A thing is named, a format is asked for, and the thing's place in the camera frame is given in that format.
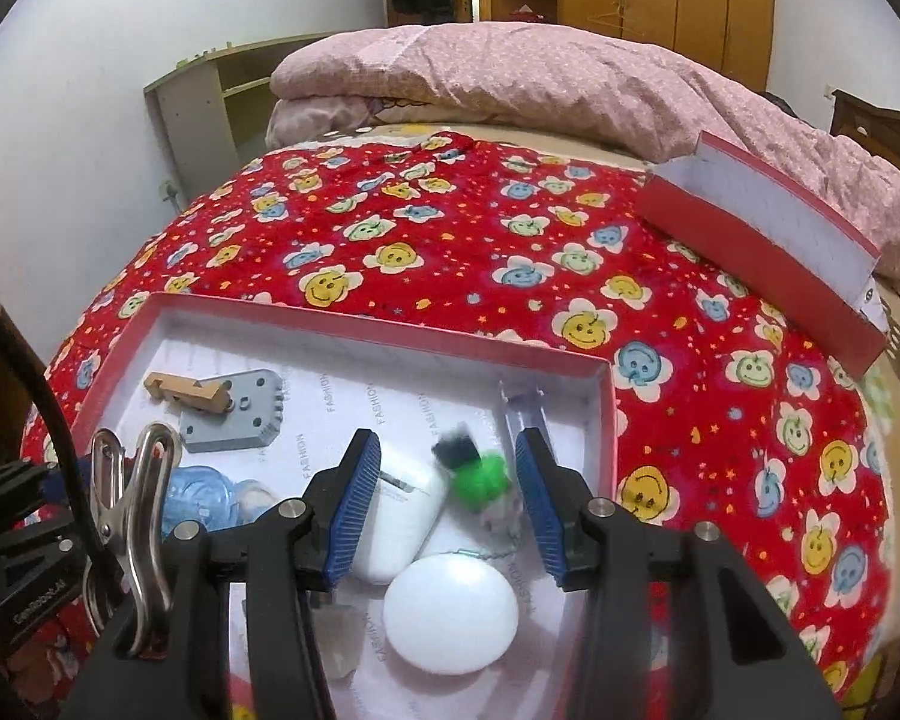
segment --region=metal screw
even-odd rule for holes
[[[284,501],[280,504],[276,511],[280,512],[281,517],[296,519],[297,517],[303,517],[304,512],[307,511],[307,505],[299,498],[290,498],[289,501]]]
[[[717,541],[720,538],[720,528],[706,520],[694,525],[693,532],[696,533],[697,538],[701,538],[703,541]]]
[[[617,507],[610,498],[593,498],[586,505],[586,510],[594,517],[610,517],[617,511]]]
[[[197,536],[197,533],[199,532],[199,523],[194,522],[192,519],[181,522],[178,526],[173,528],[173,535],[179,538],[180,541],[189,541],[194,536]]]

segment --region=pink blanket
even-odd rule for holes
[[[900,171],[658,46],[525,23],[367,29],[292,53],[271,89],[288,101],[405,98],[625,146],[653,162],[690,153],[707,130],[837,208],[880,248],[877,272],[900,292]]]

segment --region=green pom pom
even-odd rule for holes
[[[451,487],[468,509],[480,512],[511,488],[506,461],[496,452],[487,452],[457,469]]]

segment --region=black cable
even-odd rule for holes
[[[103,590],[106,591],[115,606],[119,605],[124,597],[120,589],[122,571],[117,563],[117,557],[103,546],[97,528],[94,526],[86,496],[83,494],[83,486],[80,483],[77,450],[74,448],[74,440],[70,435],[70,426],[67,424],[63,411],[60,410],[60,404],[56,402],[50,385],[43,377],[43,371],[34,363],[36,355],[26,347],[21,338],[17,338],[7,328],[7,324],[2,319],[0,319],[0,357],[24,386],[26,394],[34,401],[36,410],[47,426],[53,451],[56,452],[56,459],[60,464],[60,476],[63,478],[63,487],[67,491],[70,511],[74,514],[74,523],[77,525],[77,532],[86,548],[87,557],[97,566]]]

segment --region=white plastic container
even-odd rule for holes
[[[381,450],[380,479],[351,567],[370,584],[389,584],[413,562],[449,490],[437,461],[417,460],[386,443]]]

